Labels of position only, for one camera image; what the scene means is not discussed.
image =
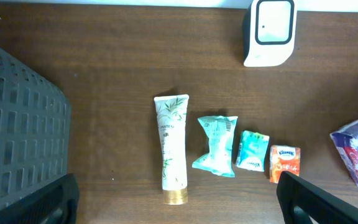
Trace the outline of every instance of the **gold cap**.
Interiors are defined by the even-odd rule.
[[[181,205],[187,203],[187,188],[181,190],[163,190],[164,203],[167,205]]]

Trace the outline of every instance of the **teal packet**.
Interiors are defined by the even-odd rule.
[[[234,177],[231,152],[237,116],[205,116],[198,118],[208,137],[209,153],[194,161],[192,167],[223,177]]]
[[[269,137],[259,133],[243,131],[237,156],[236,166],[239,168],[265,171],[265,156]]]

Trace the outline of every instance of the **white wall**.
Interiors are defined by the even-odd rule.
[[[252,0],[0,0],[6,2],[42,2],[75,4],[117,4],[132,6],[185,6],[248,8]],[[298,0],[301,11],[358,12],[358,0]]]

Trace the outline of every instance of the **laundry basket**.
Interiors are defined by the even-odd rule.
[[[66,174],[70,114],[61,90],[0,49],[0,210]]]

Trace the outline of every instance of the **tube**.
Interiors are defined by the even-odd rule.
[[[188,95],[155,97],[158,133],[162,150],[164,203],[187,203],[185,126]]]

